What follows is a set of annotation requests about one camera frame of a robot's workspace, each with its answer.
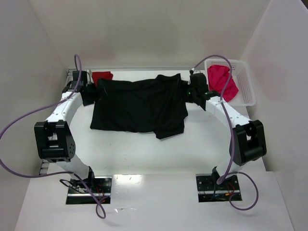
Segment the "black t-shirt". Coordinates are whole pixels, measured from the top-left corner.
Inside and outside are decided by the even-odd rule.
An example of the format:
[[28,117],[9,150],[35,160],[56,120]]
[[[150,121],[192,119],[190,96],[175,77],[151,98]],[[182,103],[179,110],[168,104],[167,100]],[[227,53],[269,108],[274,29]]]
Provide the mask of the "black t-shirt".
[[188,116],[180,74],[154,79],[99,79],[91,129],[133,133],[153,132],[159,140],[184,132]]

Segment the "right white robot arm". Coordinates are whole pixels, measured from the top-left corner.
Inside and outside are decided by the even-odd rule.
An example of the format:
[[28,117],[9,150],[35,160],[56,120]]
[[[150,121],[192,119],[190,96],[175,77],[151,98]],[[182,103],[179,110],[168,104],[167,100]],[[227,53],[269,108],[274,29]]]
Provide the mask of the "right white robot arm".
[[230,158],[212,170],[216,186],[237,174],[248,162],[256,161],[267,153],[262,122],[250,120],[225,103],[217,91],[210,91],[203,73],[190,70],[190,80],[185,87],[186,102],[200,106],[231,132]]

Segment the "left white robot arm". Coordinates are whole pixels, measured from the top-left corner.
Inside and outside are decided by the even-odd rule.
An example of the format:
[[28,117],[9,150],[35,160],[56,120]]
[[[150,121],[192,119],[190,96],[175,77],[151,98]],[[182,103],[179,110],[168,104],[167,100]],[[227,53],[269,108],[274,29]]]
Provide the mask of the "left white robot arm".
[[88,187],[94,187],[94,172],[77,156],[77,145],[70,131],[78,108],[90,102],[94,83],[86,71],[73,71],[72,77],[62,91],[61,100],[65,101],[58,104],[45,121],[34,126],[37,150],[40,159],[69,171],[73,185],[83,180]]

